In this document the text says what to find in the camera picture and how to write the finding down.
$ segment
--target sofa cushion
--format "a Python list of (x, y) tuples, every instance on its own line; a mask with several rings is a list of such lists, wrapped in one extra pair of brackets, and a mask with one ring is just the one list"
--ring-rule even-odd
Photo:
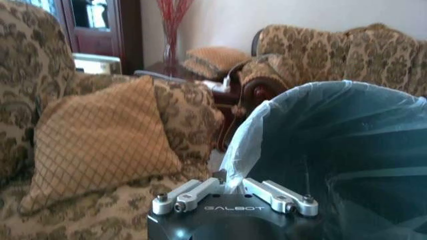
[(281, 54), (295, 64), (300, 81), (341, 80), (349, 41), (344, 33), (269, 25), (259, 36), (256, 55)]
[(191, 57), (185, 59), (181, 66), (192, 73), (205, 77), (207, 79), (215, 79), (219, 77), (219, 72), (215, 71), (205, 63), (197, 61), (196, 58)]
[(419, 51), (411, 66), (408, 93), (427, 97), (427, 41), (417, 41), (417, 44)]
[(417, 49), (417, 42), (411, 37), (389, 29), (352, 35), (344, 79), (407, 92)]
[(181, 168), (149, 76), (49, 103), (34, 140), (36, 171), (20, 202), (21, 214), (135, 179), (179, 173)]
[(183, 174), (205, 179), (207, 165), (224, 116), (201, 83), (153, 80), (155, 97), (169, 146), (184, 164)]
[(74, 63), (54, 17), (0, 1), (0, 182), (32, 162), (34, 98), (64, 95)]
[(181, 65), (191, 72), (213, 79), (225, 74), (235, 65), (249, 59), (248, 54), (233, 48), (212, 46), (188, 50), (187, 60)]

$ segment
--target armchair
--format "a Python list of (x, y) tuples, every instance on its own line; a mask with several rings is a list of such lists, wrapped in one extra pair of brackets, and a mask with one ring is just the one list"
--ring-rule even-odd
[[(136, 77), (76, 72), (54, 17), (20, 2), (0, 1), (0, 56), (0, 239), (147, 239), (153, 196), (189, 179), (208, 177), (208, 157), (224, 119), (212, 93), (200, 84), (153, 79), (165, 136), (181, 172), (139, 179), (21, 216), (17, 207), (34, 171), (34, 126), (45, 106)], [(191, 121), (185, 114), (193, 116)]]
[(255, 35), (253, 60), (241, 68), (241, 105), (253, 108), (316, 81), (368, 82), (425, 96), (427, 41), (380, 23), (343, 32), (268, 25)]

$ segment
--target trash bag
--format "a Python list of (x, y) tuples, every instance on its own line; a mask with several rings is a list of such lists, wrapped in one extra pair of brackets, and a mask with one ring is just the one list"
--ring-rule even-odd
[(427, 104), (361, 82), (301, 85), (240, 125), (225, 193), (271, 180), (319, 202), (323, 239), (427, 239)]

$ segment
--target brown pillow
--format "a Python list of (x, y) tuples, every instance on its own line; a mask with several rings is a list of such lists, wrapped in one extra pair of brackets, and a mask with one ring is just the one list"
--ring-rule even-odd
[(207, 164), (224, 116), (203, 83), (155, 79), (155, 96), (169, 146), (185, 166), (183, 174), (207, 177)]
[(18, 212), (180, 171), (149, 76), (49, 103), (36, 126), (34, 175)]
[(211, 79), (227, 73), (235, 65), (249, 59), (248, 54), (233, 48), (212, 46), (188, 50), (187, 60), (181, 65), (193, 73), (200, 75), (208, 73), (203, 76)]
[(219, 77), (219, 73), (209, 68), (205, 64), (199, 62), (193, 57), (187, 59), (181, 65), (189, 70), (192, 73), (208, 78), (215, 79)]

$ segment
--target wooden cabinet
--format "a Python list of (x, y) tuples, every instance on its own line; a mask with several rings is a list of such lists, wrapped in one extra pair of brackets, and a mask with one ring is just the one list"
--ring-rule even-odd
[(61, 0), (73, 53), (118, 57), (122, 74), (143, 69), (140, 0)]

